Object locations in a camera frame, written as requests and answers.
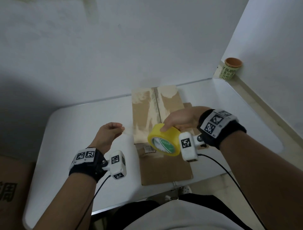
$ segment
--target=gray wall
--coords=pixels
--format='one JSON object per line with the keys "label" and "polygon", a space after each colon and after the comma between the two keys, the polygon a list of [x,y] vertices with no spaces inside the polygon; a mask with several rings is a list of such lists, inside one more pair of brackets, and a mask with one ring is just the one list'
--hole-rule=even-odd
{"label": "gray wall", "polygon": [[303,1],[249,0],[222,61],[303,137]]}
{"label": "gray wall", "polygon": [[58,107],[212,77],[247,0],[3,0],[1,130],[37,155]]}

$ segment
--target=tabletop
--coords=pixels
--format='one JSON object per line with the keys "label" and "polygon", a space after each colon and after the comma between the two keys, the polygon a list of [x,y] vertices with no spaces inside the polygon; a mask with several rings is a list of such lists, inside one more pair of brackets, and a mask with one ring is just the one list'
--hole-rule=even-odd
{"label": "tabletop", "polygon": [[[226,81],[205,79],[179,85],[178,90],[184,103],[222,108],[236,115],[247,129],[248,135],[273,152],[282,152],[281,141]],[[68,177],[68,167],[77,151],[86,148],[99,127],[108,122],[120,122],[125,127],[132,127],[131,95],[61,108],[50,116],[24,211],[23,223],[27,229],[35,226],[64,184]],[[199,157],[199,161],[190,163],[193,179],[142,186],[139,158],[132,135],[123,134],[114,140],[105,158],[108,159],[109,154],[116,150],[121,150],[125,155],[127,176],[121,180],[109,178],[104,183],[94,200],[93,214],[225,172],[210,159]],[[213,157],[230,171],[216,148],[199,151]],[[98,182],[97,189],[106,175]]]}

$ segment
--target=tiled floor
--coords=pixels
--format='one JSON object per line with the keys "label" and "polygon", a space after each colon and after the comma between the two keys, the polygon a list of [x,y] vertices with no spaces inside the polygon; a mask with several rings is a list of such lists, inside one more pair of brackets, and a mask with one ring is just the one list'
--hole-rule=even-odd
{"label": "tiled floor", "polygon": [[[218,67],[214,77],[218,77]],[[284,145],[281,157],[303,170],[303,149],[276,123],[276,121],[252,98],[236,80],[228,82],[234,90],[255,110]],[[195,194],[213,194],[223,201],[245,224],[252,229],[263,229],[239,189],[227,174],[209,178],[190,185]]]}

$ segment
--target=baseboard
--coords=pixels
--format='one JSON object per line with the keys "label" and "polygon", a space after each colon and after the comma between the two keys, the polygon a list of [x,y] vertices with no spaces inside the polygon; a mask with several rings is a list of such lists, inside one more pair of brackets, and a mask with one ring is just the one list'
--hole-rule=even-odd
{"label": "baseboard", "polygon": [[[224,63],[220,61],[219,65],[223,67]],[[236,74],[233,77],[236,81],[280,126],[284,131],[303,148],[303,139],[293,130],[290,125],[284,121],[266,102],[264,102],[245,82],[243,82]]]}

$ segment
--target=person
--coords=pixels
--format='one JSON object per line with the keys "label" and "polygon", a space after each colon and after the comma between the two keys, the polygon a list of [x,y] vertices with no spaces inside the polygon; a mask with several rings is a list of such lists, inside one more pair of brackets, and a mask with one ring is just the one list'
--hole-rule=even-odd
{"label": "person", "polygon": [[[197,127],[208,107],[172,112],[161,131]],[[102,126],[89,145],[105,154],[124,131],[120,123]],[[231,132],[218,148],[230,166],[244,194],[268,229],[303,229],[303,172],[273,153],[243,130]],[[74,230],[94,196],[96,180],[72,173],[45,210],[39,229]],[[92,205],[78,229],[88,229]],[[108,229],[250,229],[213,196],[185,194],[163,205],[155,201],[122,206]]]}

